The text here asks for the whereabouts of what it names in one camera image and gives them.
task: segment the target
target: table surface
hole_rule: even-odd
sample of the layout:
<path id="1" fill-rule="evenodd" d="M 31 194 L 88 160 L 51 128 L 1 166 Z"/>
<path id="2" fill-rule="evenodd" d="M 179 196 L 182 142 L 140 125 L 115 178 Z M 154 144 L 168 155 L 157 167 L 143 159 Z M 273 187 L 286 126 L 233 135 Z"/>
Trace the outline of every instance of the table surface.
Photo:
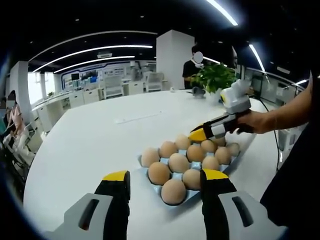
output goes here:
<path id="1" fill-rule="evenodd" d="M 253 110 L 265 112 L 257 100 L 251 104 Z M 185 91 L 123 96 L 68 110 L 32 163 L 24 190 L 27 217 L 41 232 L 53 231 L 63 222 L 65 211 L 86 193 L 94 193 L 105 175 L 129 170 L 129 239 L 206 239 L 201 202 L 169 210 L 141 173 L 137 155 L 147 147 L 174 141 L 178 134 L 187 135 L 224 111 Z M 243 153 L 231 181 L 258 200 L 276 170 L 273 133 L 228 133 L 226 139 L 238 142 Z"/>

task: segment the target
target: ceiling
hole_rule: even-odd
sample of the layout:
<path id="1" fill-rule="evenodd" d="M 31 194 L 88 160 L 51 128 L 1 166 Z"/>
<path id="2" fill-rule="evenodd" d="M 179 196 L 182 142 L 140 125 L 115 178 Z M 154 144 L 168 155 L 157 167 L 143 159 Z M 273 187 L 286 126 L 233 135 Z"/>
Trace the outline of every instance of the ceiling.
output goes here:
<path id="1" fill-rule="evenodd" d="M 311 14 L 315 9 L 311 5 L 313 2 L 290 5 L 284 0 L 276 3 L 264 0 L 216 2 L 237 21 L 238 26 L 233 26 L 206 0 L 28 1 L 22 3 L 25 5 L 21 5 L 4 26 L 8 32 L 5 41 L 9 46 L 6 49 L 9 50 L 10 65 L 18 60 L 30 60 L 29 71 L 34 71 L 68 54 L 114 45 L 153 46 L 152 49 L 117 48 L 110 51 L 113 57 L 132 55 L 137 60 L 155 60 L 156 38 L 174 29 L 195 36 L 195 41 L 208 58 L 227 63 L 231 46 L 234 46 L 240 64 L 261 69 L 248 47 L 253 44 L 267 72 L 295 82 L 308 76 L 312 59 L 306 50 L 310 46 L 308 29 L 312 30 L 312 26 L 319 23 L 316 15 Z M 107 31 L 117 32 L 84 36 Z M 72 38 L 77 39 L 48 49 Z M 52 72 L 97 59 L 100 51 L 62 59 L 41 71 Z M 290 74 L 277 70 L 277 67 L 289 70 Z"/>

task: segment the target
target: egg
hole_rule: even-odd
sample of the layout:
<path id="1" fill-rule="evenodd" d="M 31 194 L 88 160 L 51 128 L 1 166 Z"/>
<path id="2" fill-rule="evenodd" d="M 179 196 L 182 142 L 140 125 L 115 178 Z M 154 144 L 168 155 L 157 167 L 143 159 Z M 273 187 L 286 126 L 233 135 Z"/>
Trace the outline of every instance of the egg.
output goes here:
<path id="1" fill-rule="evenodd" d="M 186 151 L 186 156 L 190 162 L 202 162 L 205 152 L 200 146 L 191 145 Z"/>
<path id="2" fill-rule="evenodd" d="M 187 150 L 190 147 L 191 142 L 186 135 L 179 134 L 175 139 L 175 145 L 178 149 Z"/>
<path id="3" fill-rule="evenodd" d="M 231 143 L 228 146 L 226 146 L 230 152 L 230 154 L 234 157 L 238 156 L 240 153 L 240 146 L 238 143 Z"/>
<path id="4" fill-rule="evenodd" d="M 214 143 L 218 144 L 220 147 L 224 147 L 226 145 L 226 138 L 221 137 L 221 138 L 216 138 L 212 140 Z"/>
<path id="5" fill-rule="evenodd" d="M 177 152 L 178 152 L 177 146 L 172 141 L 165 141 L 159 150 L 160 157 L 162 158 L 169 158 L 172 154 Z"/>
<path id="6" fill-rule="evenodd" d="M 187 189 L 200 190 L 200 171 L 189 169 L 182 175 L 182 181 Z"/>
<path id="7" fill-rule="evenodd" d="M 201 142 L 201 148 L 207 153 L 215 153 L 218 149 L 218 144 L 211 140 Z"/>
<path id="8" fill-rule="evenodd" d="M 220 164 L 229 165 L 231 162 L 231 153 L 225 146 L 219 147 L 214 156 L 218 159 Z"/>
<path id="9" fill-rule="evenodd" d="M 169 168 L 172 172 L 183 174 L 185 171 L 189 169 L 189 161 L 186 156 L 180 153 L 174 153 L 169 158 Z"/>
<path id="10" fill-rule="evenodd" d="M 219 161 L 214 156 L 206 156 L 202 162 L 203 169 L 219 170 Z"/>
<path id="11" fill-rule="evenodd" d="M 156 148 L 148 147 L 141 155 L 141 165 L 146 168 L 155 162 L 159 162 L 159 160 L 160 156 Z"/>
<path id="12" fill-rule="evenodd" d="M 185 200 L 186 194 L 186 187 L 179 179 L 170 179 L 161 189 L 161 198 L 169 205 L 181 204 Z"/>
<path id="13" fill-rule="evenodd" d="M 163 185 L 170 178 L 170 170 L 162 162 L 154 162 L 148 169 L 148 177 L 155 185 Z"/>

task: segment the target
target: white egg tray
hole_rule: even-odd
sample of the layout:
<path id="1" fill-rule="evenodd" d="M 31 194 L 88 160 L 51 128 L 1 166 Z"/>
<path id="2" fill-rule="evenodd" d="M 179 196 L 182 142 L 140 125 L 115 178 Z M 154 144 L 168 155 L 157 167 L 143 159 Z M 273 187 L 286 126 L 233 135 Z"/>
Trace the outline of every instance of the white egg tray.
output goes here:
<path id="1" fill-rule="evenodd" d="M 199 143 L 192 143 L 192 145 L 200 146 Z M 187 150 L 181 150 L 181 149 L 179 149 L 179 150 L 178 150 L 178 153 L 186 156 L 186 158 L 188 159 L 188 157 L 187 157 Z M 212 153 L 212 152 L 207 152 L 205 156 L 214 156 L 214 155 L 215 155 L 215 154 Z M 220 165 L 220 166 L 219 166 L 219 171 L 221 171 L 221 172 L 226 172 L 226 170 L 233 165 L 233 163 L 235 162 L 235 160 L 236 160 L 237 158 L 239 158 L 239 155 L 238 155 L 238 156 L 232 156 L 232 157 L 231 157 L 231 163 L 230 163 L 230 165 Z M 163 187 L 163 186 L 162 186 L 162 185 L 153 184 L 153 183 L 150 181 L 149 176 L 148 176 L 148 167 L 142 166 L 142 164 L 141 164 L 141 157 L 142 157 L 141 154 L 138 155 L 138 161 L 139 161 L 139 163 L 140 163 L 140 165 L 141 165 L 141 167 L 142 167 L 141 170 L 142 170 L 143 174 L 145 174 L 145 176 L 146 176 L 146 178 L 148 179 L 148 181 L 150 182 L 150 184 L 152 185 L 152 187 L 153 187 L 154 191 L 156 192 L 156 194 L 157 194 L 157 195 L 161 198 L 161 200 L 162 200 L 161 190 L 162 190 L 162 187 Z M 160 162 L 168 165 L 169 158 L 161 157 L 161 158 L 160 158 Z M 199 171 L 200 171 L 200 170 L 202 169 L 202 163 L 201 163 L 201 162 L 197 162 L 197 161 L 192 161 L 192 162 L 190 162 L 190 164 L 189 164 L 189 168 L 190 168 L 190 169 L 196 169 L 196 170 L 199 170 Z M 182 181 L 183 173 L 172 172 L 171 169 L 170 169 L 170 167 L 169 167 L 169 170 L 170 170 L 170 179 L 179 179 L 179 180 Z M 196 196 L 196 195 L 199 194 L 199 193 L 200 193 L 199 190 L 190 190 L 190 189 L 187 189 L 187 188 L 186 188 L 185 199 L 184 199 L 183 202 L 181 202 L 179 205 L 169 205 L 169 204 L 166 204 L 164 201 L 162 201 L 162 202 L 163 202 L 165 205 L 167 205 L 168 207 L 170 207 L 170 208 L 176 208 L 176 207 L 181 206 L 182 204 L 184 204 L 185 202 L 187 202 L 188 200 L 190 200 L 191 198 L 193 198 L 194 196 Z"/>

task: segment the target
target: black shirt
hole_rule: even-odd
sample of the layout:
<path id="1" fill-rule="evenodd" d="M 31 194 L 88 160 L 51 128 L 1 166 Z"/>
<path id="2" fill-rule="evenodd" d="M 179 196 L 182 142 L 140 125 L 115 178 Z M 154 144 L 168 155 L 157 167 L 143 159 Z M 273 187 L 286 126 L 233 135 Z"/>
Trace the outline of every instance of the black shirt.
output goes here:
<path id="1" fill-rule="evenodd" d="M 183 65 L 182 77 L 183 78 L 191 77 L 192 75 L 197 74 L 200 70 L 201 70 L 200 68 L 197 68 L 196 65 L 191 60 L 189 60 Z M 184 88 L 185 89 L 192 88 L 189 81 L 184 81 Z"/>
<path id="2" fill-rule="evenodd" d="M 260 201 L 270 220 L 289 227 L 290 239 L 298 232 L 307 234 L 318 219 L 319 92 L 320 79 L 313 76 L 309 123 Z"/>

